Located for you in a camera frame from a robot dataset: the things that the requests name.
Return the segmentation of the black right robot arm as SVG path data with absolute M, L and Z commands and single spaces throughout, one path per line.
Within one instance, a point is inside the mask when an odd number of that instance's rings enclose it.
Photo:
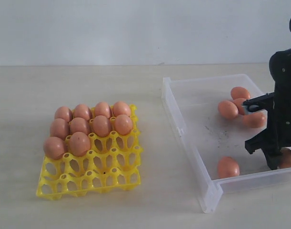
M 249 154 L 261 149 L 268 167 L 277 169 L 281 148 L 291 147 L 291 49 L 276 52 L 269 61 L 270 74 L 275 81 L 274 92 L 246 100 L 246 114 L 267 111 L 266 128 L 245 141 Z

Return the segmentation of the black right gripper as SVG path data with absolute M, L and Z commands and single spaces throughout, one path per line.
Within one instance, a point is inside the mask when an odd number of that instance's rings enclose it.
M 291 130 L 280 130 L 273 133 L 267 128 L 245 141 L 245 149 L 249 154 L 253 154 L 256 150 L 261 149 L 266 158 L 267 166 L 270 170 L 276 170 L 281 163 L 282 152 L 284 147 L 291 148 Z

